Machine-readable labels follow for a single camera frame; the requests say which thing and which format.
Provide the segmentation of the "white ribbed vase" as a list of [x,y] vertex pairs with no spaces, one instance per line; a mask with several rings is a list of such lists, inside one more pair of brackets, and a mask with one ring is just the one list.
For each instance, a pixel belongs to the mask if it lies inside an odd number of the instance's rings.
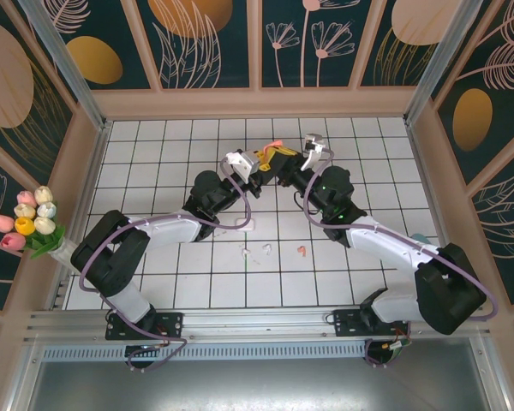
[[49,255],[61,263],[69,267],[71,270],[74,270],[74,266],[71,264],[72,255],[77,248],[77,245],[67,238],[62,238],[61,244],[53,251],[49,252]]

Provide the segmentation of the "aluminium side rail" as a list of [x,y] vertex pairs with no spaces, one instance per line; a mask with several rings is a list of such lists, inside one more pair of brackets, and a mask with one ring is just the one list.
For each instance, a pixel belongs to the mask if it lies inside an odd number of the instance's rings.
[[70,278],[60,280],[57,283],[57,286],[51,292],[51,296],[49,298],[49,304],[47,307],[48,311],[63,310],[65,301],[69,294],[70,283]]

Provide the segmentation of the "artificial tulip bouquet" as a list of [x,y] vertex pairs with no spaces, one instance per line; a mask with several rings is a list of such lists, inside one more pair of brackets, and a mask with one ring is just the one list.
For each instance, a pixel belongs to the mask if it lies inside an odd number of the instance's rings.
[[0,212],[0,248],[13,253],[28,251],[36,259],[67,245],[66,228],[57,221],[57,201],[49,187],[21,191],[16,201],[13,217]]

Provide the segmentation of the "grey metal sheet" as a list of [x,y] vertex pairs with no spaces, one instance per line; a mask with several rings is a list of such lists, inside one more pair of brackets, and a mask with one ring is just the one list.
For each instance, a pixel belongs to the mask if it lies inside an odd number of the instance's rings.
[[29,411],[491,411],[473,371],[373,369],[363,360],[47,363]]

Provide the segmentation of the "aluminium mounting rail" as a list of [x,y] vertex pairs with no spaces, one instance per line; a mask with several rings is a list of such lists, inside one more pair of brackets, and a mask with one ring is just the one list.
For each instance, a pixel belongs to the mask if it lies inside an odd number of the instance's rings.
[[[329,341],[334,326],[327,307],[187,309],[182,338],[189,343]],[[30,314],[25,343],[104,343],[105,310],[55,310]]]

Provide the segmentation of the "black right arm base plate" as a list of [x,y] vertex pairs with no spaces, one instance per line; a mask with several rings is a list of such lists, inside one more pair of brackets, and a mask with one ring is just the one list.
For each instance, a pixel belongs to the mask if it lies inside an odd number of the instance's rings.
[[332,324],[337,337],[395,337],[410,334],[409,323],[386,323],[373,311],[354,308],[332,311]]

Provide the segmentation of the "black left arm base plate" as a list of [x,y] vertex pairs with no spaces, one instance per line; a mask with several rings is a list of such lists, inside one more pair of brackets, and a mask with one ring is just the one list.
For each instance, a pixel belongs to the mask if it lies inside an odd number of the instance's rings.
[[[117,313],[109,311],[105,319],[107,322],[105,339],[107,341],[143,340],[147,338],[146,334],[141,334],[129,326]],[[153,335],[179,338],[182,332],[182,323],[182,313],[157,313],[152,308],[138,323],[134,323],[134,326]]]

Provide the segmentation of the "aluminium corner post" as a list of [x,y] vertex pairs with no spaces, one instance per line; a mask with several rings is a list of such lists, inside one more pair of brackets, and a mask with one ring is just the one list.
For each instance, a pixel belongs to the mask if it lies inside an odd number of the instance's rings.
[[91,14],[89,0],[16,0],[90,121],[99,131],[107,121],[70,54],[63,34],[75,34]]
[[482,3],[483,0],[461,0],[461,3],[457,6],[454,16],[451,18],[450,24],[426,66],[403,114],[407,128],[412,128],[415,125],[430,99],[433,89],[437,86],[442,74],[446,71],[459,45],[463,42],[479,14]]

